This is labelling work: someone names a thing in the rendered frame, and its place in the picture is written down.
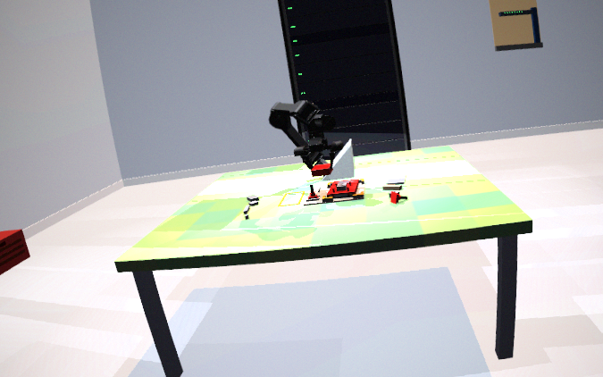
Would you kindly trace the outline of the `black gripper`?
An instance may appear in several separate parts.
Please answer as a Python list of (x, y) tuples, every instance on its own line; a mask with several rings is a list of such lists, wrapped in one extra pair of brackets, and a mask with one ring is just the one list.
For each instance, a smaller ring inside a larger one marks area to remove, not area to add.
[[(323, 130), (308, 131), (308, 133), (309, 133), (309, 136), (310, 135), (314, 135), (314, 137), (319, 137), (318, 134), (321, 134), (324, 137)], [(333, 162), (334, 162), (335, 154), (338, 153), (339, 150), (343, 150), (343, 148), (344, 148), (344, 143), (341, 140), (341, 141), (332, 142), (330, 145), (328, 145), (327, 147), (325, 147), (323, 149), (323, 150), (330, 149), (331, 169), (333, 167)], [(314, 167), (313, 167), (313, 162), (312, 162), (311, 154), (309, 152), (310, 152), (309, 147), (306, 147), (306, 146), (296, 147), (294, 149), (294, 156), (301, 155), (300, 157), (303, 157), (307, 161), (308, 165), (310, 166), (310, 168), (312, 170)]]

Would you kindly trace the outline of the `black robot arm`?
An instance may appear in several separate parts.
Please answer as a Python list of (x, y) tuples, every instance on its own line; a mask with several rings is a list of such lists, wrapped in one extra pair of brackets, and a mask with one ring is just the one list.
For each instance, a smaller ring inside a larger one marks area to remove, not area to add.
[[(313, 110), (314, 112), (312, 113)], [(309, 136), (310, 139), (308, 145), (299, 132), (291, 125), (290, 117), (294, 117), (296, 121), (305, 124), (308, 128), (308, 131), (334, 130), (336, 126), (334, 117), (319, 114), (320, 111), (321, 109), (317, 105), (307, 100), (300, 100), (295, 104), (281, 103), (277, 101), (272, 106), (268, 119), (271, 126), (277, 130), (282, 129), (297, 147), (309, 147), (309, 153), (311, 154), (313, 165), (319, 156), (320, 158), (315, 165), (328, 163), (322, 159), (324, 156), (322, 151), (324, 147), (328, 146), (328, 140), (321, 134), (318, 134), (319, 137), (310, 135), (311, 137)]]

